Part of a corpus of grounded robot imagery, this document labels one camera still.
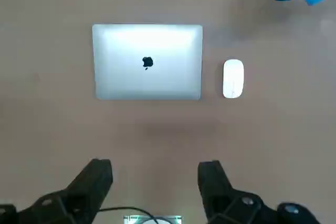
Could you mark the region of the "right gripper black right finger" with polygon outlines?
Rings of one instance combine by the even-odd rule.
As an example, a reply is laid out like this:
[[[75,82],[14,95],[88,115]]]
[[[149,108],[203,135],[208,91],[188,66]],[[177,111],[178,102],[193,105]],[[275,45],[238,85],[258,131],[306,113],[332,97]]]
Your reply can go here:
[[[197,181],[207,223],[319,223],[303,205],[282,202],[272,209],[260,196],[235,189],[218,160],[200,162]]]

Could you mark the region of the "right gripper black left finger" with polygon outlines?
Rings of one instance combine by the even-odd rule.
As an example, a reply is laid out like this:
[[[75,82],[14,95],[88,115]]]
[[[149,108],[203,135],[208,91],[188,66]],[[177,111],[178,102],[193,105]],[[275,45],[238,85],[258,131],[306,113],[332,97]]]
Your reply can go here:
[[[1,223],[93,223],[113,183],[108,159],[92,159],[65,188],[18,211],[1,205]]]

